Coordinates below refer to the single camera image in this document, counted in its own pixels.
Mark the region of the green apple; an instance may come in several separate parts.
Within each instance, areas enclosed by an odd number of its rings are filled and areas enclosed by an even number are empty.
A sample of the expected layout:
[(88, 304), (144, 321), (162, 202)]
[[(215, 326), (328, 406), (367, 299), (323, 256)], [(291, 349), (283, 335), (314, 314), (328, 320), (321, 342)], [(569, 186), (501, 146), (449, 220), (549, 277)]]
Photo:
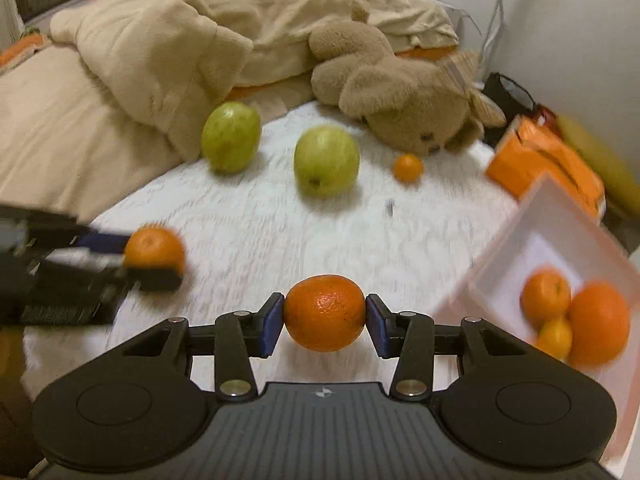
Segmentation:
[(358, 143), (341, 127), (312, 127), (296, 143), (294, 174), (305, 195), (329, 197), (347, 192), (358, 178), (359, 166)]
[(238, 174), (255, 157), (262, 137), (262, 120), (246, 104), (225, 102), (207, 118), (201, 151), (216, 174)]

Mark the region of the white fluffy blanket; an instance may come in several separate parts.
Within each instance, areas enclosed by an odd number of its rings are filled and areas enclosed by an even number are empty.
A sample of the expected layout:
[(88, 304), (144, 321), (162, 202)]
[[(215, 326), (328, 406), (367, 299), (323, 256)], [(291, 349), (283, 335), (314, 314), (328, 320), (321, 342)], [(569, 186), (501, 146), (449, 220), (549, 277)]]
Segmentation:
[[(300, 195), (293, 174), (299, 136), (321, 124), (342, 126), (359, 144), (356, 185), (328, 200)], [(308, 103), (262, 130), (249, 170), (214, 176), (204, 162), (155, 179), (96, 219), (132, 231), (148, 223), (176, 230), (188, 272), (172, 295), (131, 294), (106, 327), (24, 336), (24, 386), (35, 396), (50, 382), (171, 316), (193, 325), (256, 310), (273, 292), (319, 274), (341, 274), (393, 310), (434, 313), (501, 226), (515, 200), (484, 174), (491, 150), (427, 157), (420, 182), (398, 183), (396, 153), (362, 125)]]

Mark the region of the brown teddy bear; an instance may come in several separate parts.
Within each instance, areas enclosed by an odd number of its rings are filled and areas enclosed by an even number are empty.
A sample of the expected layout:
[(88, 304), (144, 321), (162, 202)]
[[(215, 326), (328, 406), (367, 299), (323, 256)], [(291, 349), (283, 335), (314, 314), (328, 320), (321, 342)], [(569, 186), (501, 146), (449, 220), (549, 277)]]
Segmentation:
[(419, 156), (459, 153), (506, 125), (500, 107), (475, 87), (478, 56), (457, 51), (438, 61), (398, 58), (368, 23), (362, 3), (350, 20), (314, 28), (308, 40), (319, 64), (311, 74), (318, 101), (365, 122), (395, 150)]

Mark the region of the small yellow mandarin in tray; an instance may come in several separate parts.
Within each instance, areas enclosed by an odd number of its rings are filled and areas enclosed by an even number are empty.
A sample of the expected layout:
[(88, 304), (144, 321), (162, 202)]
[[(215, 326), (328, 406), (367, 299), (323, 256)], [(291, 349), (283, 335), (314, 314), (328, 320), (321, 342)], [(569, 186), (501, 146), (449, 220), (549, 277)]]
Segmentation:
[(541, 327), (535, 347), (559, 361), (565, 361), (573, 345), (573, 331), (567, 318), (555, 318)]

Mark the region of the white tray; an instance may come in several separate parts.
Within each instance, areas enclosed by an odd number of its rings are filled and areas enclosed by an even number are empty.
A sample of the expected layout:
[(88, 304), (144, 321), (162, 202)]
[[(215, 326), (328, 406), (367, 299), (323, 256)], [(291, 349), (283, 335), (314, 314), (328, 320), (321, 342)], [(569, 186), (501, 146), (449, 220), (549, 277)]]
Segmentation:
[(434, 319), (457, 324), (465, 316), (486, 318), (530, 341), (534, 332), (523, 318), (520, 295), (529, 275), (542, 266), (558, 269), (573, 290), (590, 281), (607, 281), (630, 307), (625, 351), (611, 363), (585, 370), (605, 386), (616, 404), (616, 428), (602, 464), (620, 477), (639, 434), (639, 267), (616, 238), (551, 178), (535, 184), (451, 296), (440, 303)]

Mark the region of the large orange in tray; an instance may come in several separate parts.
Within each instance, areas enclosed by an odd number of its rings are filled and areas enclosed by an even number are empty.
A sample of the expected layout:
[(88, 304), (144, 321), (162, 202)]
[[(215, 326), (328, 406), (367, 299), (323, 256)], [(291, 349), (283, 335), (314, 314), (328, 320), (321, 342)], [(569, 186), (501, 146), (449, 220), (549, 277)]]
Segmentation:
[(577, 367), (598, 367), (615, 360), (630, 334), (628, 302), (605, 281), (591, 281), (570, 302), (573, 332), (568, 360)]

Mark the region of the beige blanket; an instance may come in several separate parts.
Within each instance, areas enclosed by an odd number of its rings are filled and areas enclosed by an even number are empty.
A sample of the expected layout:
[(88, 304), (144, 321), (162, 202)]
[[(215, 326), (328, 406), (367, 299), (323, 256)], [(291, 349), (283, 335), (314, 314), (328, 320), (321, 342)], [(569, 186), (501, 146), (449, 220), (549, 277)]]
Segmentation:
[(1, 76), (1, 198), (90, 220), (198, 158), (209, 114), (250, 90), (264, 122), (311, 98), (311, 31), (361, 3), (397, 52), (458, 42), (434, 0), (93, 0)]

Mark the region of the orange bag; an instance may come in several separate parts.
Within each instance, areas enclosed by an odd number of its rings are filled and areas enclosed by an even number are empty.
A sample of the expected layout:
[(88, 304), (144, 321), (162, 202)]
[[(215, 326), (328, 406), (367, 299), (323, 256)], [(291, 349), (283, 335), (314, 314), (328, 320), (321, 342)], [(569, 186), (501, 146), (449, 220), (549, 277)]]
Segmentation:
[(520, 200), (542, 177), (556, 183), (593, 219), (606, 203), (600, 177), (548, 127), (518, 116), (498, 143), (486, 176)]

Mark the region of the black bin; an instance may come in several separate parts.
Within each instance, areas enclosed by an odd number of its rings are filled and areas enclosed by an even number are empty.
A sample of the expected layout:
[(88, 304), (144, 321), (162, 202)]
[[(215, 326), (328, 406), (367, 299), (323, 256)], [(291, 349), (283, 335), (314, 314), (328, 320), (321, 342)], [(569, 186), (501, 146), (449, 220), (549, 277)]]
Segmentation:
[(486, 128), (484, 143), (495, 148), (506, 133), (514, 118), (520, 115), (533, 118), (538, 110), (538, 103), (532, 95), (515, 80), (500, 73), (490, 73), (483, 89), (506, 118), (506, 124), (498, 128)]

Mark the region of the red bag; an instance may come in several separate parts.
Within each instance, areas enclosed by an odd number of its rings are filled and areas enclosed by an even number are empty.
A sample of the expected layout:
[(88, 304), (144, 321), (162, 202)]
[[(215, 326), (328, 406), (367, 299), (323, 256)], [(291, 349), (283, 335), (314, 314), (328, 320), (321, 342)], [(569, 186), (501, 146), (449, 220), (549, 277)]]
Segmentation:
[(559, 138), (562, 136), (561, 129), (558, 126), (558, 116), (549, 107), (538, 103), (532, 118), (538, 126), (549, 129)]

